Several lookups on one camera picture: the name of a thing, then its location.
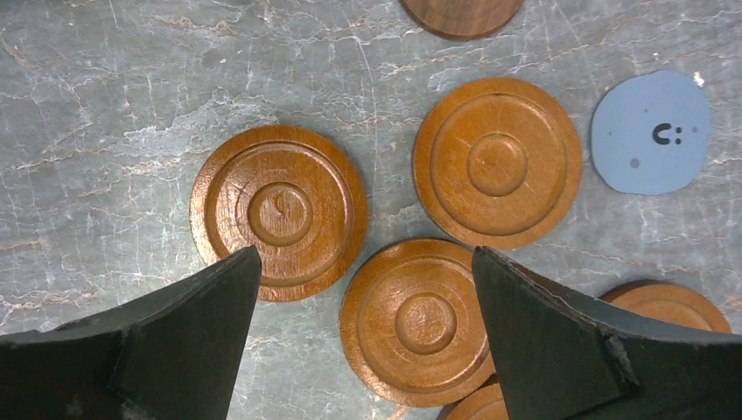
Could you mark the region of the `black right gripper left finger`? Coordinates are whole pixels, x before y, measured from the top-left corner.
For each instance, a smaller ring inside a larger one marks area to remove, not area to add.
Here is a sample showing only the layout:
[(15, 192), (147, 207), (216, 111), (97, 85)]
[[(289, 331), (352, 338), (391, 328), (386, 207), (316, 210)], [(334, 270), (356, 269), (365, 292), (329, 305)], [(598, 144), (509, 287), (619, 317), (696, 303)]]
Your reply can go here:
[(2, 418), (225, 418), (261, 273), (242, 248), (115, 308), (5, 334)]

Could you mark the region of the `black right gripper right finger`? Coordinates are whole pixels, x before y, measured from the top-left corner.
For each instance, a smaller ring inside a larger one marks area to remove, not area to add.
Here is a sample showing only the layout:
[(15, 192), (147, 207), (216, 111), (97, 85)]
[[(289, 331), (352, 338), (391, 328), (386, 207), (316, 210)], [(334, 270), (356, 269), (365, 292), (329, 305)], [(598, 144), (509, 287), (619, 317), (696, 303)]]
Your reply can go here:
[(626, 311), (489, 247), (472, 273), (510, 418), (740, 418), (738, 335)]

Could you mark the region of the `wooden coaster five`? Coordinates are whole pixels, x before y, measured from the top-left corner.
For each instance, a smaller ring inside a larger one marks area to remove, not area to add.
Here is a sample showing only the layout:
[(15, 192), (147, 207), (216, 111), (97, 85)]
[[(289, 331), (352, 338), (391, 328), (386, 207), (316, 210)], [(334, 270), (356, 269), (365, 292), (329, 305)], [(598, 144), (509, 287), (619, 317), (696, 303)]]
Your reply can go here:
[(454, 419), (508, 420), (498, 377), (491, 376), (469, 396), (445, 405), (437, 416), (437, 420)]

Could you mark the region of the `wooden coaster four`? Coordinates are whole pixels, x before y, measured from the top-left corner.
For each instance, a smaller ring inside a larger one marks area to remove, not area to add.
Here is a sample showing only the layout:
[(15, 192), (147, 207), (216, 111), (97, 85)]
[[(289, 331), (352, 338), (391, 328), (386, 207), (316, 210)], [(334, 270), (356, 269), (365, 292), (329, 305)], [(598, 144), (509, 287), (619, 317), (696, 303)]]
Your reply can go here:
[(732, 333), (724, 314), (708, 298), (683, 285), (635, 280), (614, 287), (600, 298), (652, 319), (717, 333)]

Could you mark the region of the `wooden coaster three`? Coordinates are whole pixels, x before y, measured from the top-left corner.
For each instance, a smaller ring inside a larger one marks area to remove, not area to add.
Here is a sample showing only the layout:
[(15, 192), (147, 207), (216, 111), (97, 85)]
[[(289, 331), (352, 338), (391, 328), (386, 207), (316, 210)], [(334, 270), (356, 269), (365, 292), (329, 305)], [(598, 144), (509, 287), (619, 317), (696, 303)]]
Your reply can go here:
[(366, 260), (339, 312), (346, 360), (377, 395), (413, 407), (454, 403), (494, 374), (470, 249), (400, 241)]

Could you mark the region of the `wooden coaster one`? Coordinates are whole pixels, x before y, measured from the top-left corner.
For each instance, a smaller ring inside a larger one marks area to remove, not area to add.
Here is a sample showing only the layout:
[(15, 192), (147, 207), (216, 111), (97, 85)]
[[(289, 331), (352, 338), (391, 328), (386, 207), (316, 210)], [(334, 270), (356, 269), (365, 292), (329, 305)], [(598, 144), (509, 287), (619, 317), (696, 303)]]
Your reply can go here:
[(361, 171), (335, 143), (296, 126), (248, 129), (201, 166), (189, 209), (202, 260), (243, 247), (262, 261), (259, 298), (308, 298), (339, 281), (365, 240), (368, 200)]

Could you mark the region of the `wooden coaster two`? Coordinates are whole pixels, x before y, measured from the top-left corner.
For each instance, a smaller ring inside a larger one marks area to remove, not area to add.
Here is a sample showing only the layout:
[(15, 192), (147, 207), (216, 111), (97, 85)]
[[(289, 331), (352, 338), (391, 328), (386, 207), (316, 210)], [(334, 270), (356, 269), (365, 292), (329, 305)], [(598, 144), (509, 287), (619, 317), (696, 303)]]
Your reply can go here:
[(466, 83), (424, 118), (412, 153), (425, 212), (454, 239), (515, 249), (555, 228), (582, 175), (576, 128), (559, 102), (524, 80)]

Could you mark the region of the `dark walnut coaster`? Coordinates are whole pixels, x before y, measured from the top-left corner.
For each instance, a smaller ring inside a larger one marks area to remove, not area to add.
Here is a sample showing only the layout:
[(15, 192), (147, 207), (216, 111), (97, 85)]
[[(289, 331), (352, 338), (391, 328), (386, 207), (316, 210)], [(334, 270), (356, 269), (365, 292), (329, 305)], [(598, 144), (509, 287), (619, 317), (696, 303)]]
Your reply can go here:
[(426, 31), (452, 40), (480, 39), (502, 29), (523, 0), (401, 0), (408, 15)]

